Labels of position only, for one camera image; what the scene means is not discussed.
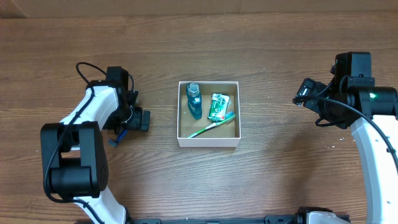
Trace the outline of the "blue mouthwash bottle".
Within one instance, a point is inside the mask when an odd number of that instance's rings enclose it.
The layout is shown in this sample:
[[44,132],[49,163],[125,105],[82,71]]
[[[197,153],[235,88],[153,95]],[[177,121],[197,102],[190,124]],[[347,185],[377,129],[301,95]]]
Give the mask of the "blue mouthwash bottle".
[[189,83],[186,87],[187,104],[194,119],[199,120],[202,117],[202,100],[199,84]]

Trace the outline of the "green white packet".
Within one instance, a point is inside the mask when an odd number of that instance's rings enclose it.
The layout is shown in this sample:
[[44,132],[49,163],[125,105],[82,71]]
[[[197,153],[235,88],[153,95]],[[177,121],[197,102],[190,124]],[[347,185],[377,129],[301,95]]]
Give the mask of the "green white packet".
[[230,97],[221,93],[214,93],[211,97],[211,105],[208,112],[208,119],[213,122],[225,119]]

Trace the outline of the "green white toothbrush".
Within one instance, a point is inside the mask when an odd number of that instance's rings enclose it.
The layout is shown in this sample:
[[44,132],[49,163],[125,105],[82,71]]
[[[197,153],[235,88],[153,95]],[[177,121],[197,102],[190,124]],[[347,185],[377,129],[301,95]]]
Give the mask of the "green white toothbrush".
[[235,117],[236,117],[235,113],[233,111],[230,111],[229,113],[226,114],[224,120],[218,121],[218,122],[214,122],[214,123],[208,125],[207,127],[205,127],[203,129],[191,134],[188,138],[194,138],[194,137],[196,137],[198,135],[201,135],[202,133],[204,133],[206,131],[209,131],[209,130],[215,128],[215,127],[218,127],[218,126],[221,126],[221,125],[223,125],[225,123],[228,123],[228,122],[234,120]]

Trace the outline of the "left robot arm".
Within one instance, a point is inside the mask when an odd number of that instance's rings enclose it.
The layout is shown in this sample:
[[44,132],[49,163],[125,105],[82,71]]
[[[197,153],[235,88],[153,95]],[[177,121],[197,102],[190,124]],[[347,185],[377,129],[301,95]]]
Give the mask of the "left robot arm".
[[86,81],[79,105],[58,123],[40,130],[43,188],[56,203],[74,203],[92,223],[132,223],[128,209],[108,187],[102,130],[113,130],[117,146],[128,131],[149,130],[150,111],[136,106],[139,92],[122,67],[108,67],[104,80]]

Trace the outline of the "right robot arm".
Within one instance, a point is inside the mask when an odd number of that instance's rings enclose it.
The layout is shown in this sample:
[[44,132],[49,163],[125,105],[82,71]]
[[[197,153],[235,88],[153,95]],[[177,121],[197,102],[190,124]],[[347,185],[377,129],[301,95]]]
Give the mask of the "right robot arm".
[[358,148],[367,223],[397,223],[397,90],[376,86],[369,52],[335,57],[325,85],[306,78],[292,102],[319,118],[319,127],[350,129]]

